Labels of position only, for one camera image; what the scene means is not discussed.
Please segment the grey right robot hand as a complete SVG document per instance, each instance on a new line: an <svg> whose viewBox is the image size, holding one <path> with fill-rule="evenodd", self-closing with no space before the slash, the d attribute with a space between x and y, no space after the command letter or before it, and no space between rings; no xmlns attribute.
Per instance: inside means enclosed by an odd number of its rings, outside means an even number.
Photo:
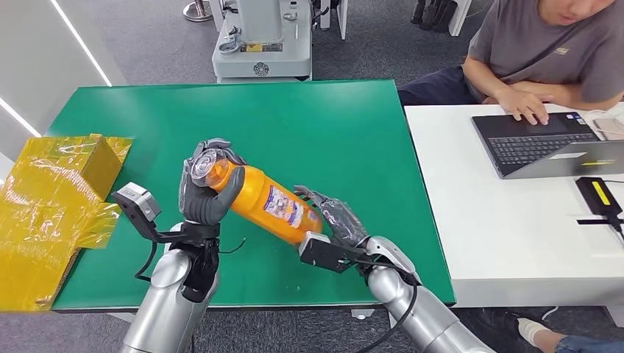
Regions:
<svg viewBox="0 0 624 353"><path fill-rule="evenodd" d="M294 194L304 201L311 201L320 211L332 232L331 243L358 248L369 238L369 233L345 202L330 198L304 185L295 185Z"/></svg>

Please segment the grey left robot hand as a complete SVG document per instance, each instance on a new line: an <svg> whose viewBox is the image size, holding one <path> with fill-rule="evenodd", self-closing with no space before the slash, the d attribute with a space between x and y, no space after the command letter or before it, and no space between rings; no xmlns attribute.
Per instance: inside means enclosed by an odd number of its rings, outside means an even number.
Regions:
<svg viewBox="0 0 624 353"><path fill-rule="evenodd" d="M182 163L182 175L178 191L178 208L185 220L198 224L214 225L225 217L244 185L245 160L231 148L231 142L212 138L198 142L191 157ZM227 178L225 186L216 191L208 186L205 172L197 172L195 166L206 160L211 151L216 157L223 157L235 167Z"/></svg>

